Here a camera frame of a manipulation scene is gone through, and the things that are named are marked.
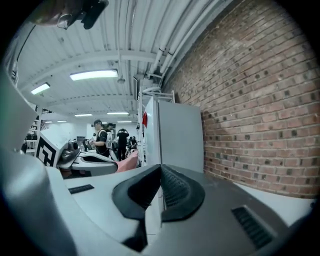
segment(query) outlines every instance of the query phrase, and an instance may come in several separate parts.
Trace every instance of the black logo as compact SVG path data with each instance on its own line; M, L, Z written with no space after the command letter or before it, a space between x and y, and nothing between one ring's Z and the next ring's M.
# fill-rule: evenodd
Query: black logo
M54 166L56 150L52 148L42 137L39 139L36 150L36 157L39 158L45 166Z

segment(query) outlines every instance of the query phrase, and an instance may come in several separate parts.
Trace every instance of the white surface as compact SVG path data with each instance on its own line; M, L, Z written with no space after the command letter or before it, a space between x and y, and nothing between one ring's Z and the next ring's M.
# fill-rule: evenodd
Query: white surface
M161 164L158 104L153 97L150 98L144 111L147 115L147 125L144 129L146 164Z
M0 85L0 144L9 151L21 149L37 113L14 87L3 65Z
M234 184L273 209L288 226L308 215L312 210L310 204L316 201L315 199L302 199L268 193L235 182Z
M60 136L70 138L71 140L76 139L77 136L87 135L87 123L86 122L59 122L47 124L48 129L53 129L55 133Z
M200 108L159 101L161 163L204 172Z

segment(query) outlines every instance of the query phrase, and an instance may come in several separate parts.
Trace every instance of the black slot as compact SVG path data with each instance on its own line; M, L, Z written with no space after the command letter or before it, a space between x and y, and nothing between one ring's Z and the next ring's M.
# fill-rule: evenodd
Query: black slot
M231 211L257 250L272 241L271 234L250 214L246 207L238 207Z
M72 187L72 188L69 188L69 192L70 194L76 194L76 193L80 193L80 192L84 192L84 191L87 191L87 190L92 190L94 189L94 187L90 184L88 185L83 185L83 186L76 186L76 187Z

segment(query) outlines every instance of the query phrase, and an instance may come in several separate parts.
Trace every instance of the brick wall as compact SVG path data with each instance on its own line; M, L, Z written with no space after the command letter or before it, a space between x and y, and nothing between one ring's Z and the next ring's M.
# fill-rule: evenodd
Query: brick wall
M320 69L302 31L270 0L212 23L164 91L200 106L205 172L260 190L315 197Z

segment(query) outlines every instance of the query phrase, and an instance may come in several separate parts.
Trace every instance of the white panel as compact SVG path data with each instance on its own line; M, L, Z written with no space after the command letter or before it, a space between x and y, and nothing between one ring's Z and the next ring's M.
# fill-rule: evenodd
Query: white panel
M161 163L157 105L157 102L152 97L145 107L147 125L144 129L144 139L146 150L145 160L147 165L156 165Z
M161 161L204 172L204 140L200 108L159 102Z

